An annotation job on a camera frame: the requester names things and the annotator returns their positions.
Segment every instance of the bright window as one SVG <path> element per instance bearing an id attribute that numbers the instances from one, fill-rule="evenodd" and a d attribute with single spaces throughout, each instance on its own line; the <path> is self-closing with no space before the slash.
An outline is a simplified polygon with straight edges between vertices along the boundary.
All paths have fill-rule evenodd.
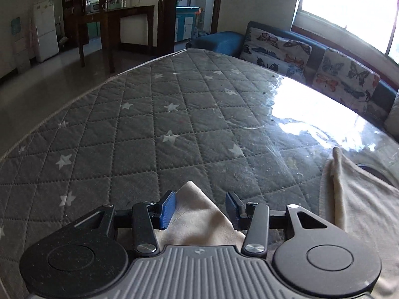
<path id="1" fill-rule="evenodd" d="M 302 0 L 301 8 L 348 30 L 399 63 L 399 30 L 394 30 L 398 0 Z"/>

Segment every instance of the beige cloth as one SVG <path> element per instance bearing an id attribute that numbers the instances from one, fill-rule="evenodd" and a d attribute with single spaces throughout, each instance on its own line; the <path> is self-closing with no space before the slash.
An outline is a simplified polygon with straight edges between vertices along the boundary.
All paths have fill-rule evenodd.
<path id="1" fill-rule="evenodd" d="M 160 248 L 165 245 L 236 245 L 244 234 L 235 231 L 231 222 L 192 181 L 176 193 L 176 210 L 166 230 L 156 230 Z"/>
<path id="2" fill-rule="evenodd" d="M 399 190 L 356 166 L 339 148 L 326 163 L 320 187 L 325 218 L 374 248 L 382 260 L 372 295 L 399 298 Z"/>

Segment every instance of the butterfly cushion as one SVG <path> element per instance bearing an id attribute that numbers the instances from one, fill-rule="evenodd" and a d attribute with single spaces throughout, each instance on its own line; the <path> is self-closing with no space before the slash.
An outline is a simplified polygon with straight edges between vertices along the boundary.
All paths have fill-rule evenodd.
<path id="1" fill-rule="evenodd" d="M 260 51 L 258 47 L 244 45 L 241 59 L 291 77 L 298 82 L 305 83 L 303 70 L 300 67 L 294 63 L 288 63 L 279 59 L 273 52 L 266 53 L 265 51 Z"/>
<path id="2" fill-rule="evenodd" d="M 367 109 L 380 76 L 351 57 L 327 49 L 313 88 L 361 114 Z"/>
<path id="3" fill-rule="evenodd" d="M 305 83 L 303 70 L 311 52 L 312 47 L 300 41 L 250 28 L 240 58 Z"/>

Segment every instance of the white refrigerator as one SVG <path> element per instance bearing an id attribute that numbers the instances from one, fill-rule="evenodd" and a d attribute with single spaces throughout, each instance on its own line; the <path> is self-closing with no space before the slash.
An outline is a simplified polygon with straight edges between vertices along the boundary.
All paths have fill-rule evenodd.
<path id="1" fill-rule="evenodd" d="M 54 0 L 42 0 L 33 5 L 33 25 L 35 55 L 41 63 L 59 53 Z"/>

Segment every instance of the blue cabinet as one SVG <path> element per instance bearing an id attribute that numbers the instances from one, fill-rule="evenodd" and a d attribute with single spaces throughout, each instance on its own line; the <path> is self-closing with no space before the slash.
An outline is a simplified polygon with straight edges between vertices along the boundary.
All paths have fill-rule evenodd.
<path id="1" fill-rule="evenodd" d="M 190 39 L 196 24 L 196 14 L 200 9 L 196 6 L 176 7 L 175 42 Z"/>

